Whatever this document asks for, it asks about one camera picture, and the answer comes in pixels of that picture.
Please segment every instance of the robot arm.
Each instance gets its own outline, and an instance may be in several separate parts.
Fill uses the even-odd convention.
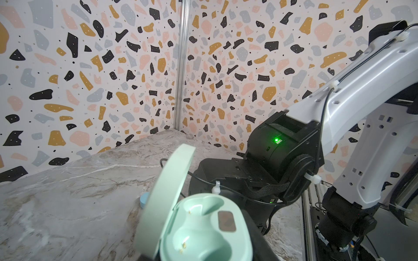
[[[323,154],[330,153],[334,145],[358,121],[369,115],[381,104],[418,82],[418,29],[409,29],[408,38],[395,42],[382,50],[367,63],[347,76],[331,93],[326,109],[323,134]],[[321,121],[321,112],[329,85],[339,80],[367,57],[372,56],[399,31],[378,37],[342,72],[320,89],[288,107],[287,116],[308,124]],[[337,53],[331,56],[345,55]]]
[[[335,87],[323,119],[323,155],[366,117],[347,167],[324,195],[327,213],[316,228],[318,238],[339,251],[354,235],[361,242],[375,228],[383,183],[418,130],[418,29],[398,33],[372,41],[330,84],[290,106],[286,114],[305,124],[319,122],[324,99]]]

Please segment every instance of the metal corner post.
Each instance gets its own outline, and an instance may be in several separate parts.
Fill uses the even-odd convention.
[[[182,0],[181,17],[180,17],[180,35],[178,38],[178,62],[177,62],[177,78],[176,78],[176,97],[174,107],[174,129],[181,128],[181,108],[182,95],[184,86],[184,73],[186,67],[187,55],[187,36],[189,35],[189,19],[190,19],[191,0]]]

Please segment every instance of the gray marble surface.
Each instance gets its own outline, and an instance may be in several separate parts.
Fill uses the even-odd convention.
[[[150,191],[159,160],[195,146],[194,171],[207,157],[236,155],[167,130],[54,169],[0,183],[0,260],[136,260],[139,196]],[[187,195],[190,177],[182,192]],[[265,236],[282,260],[302,260],[299,203],[276,213]]]

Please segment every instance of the mint green earbud case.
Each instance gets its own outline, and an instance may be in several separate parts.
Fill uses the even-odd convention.
[[[168,159],[149,195],[135,248],[162,261],[250,261],[252,245],[239,207],[200,193],[177,202],[195,147],[182,144]]]

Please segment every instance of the terrazzo wallpaper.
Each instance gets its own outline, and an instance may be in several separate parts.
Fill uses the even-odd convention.
[[[0,182],[171,127],[181,3],[0,1]]]
[[[182,130],[237,155],[256,126],[359,57],[373,27],[418,22],[416,0],[195,0],[191,12]],[[323,180],[346,167],[364,122],[326,157]],[[417,153],[418,131],[383,188]]]

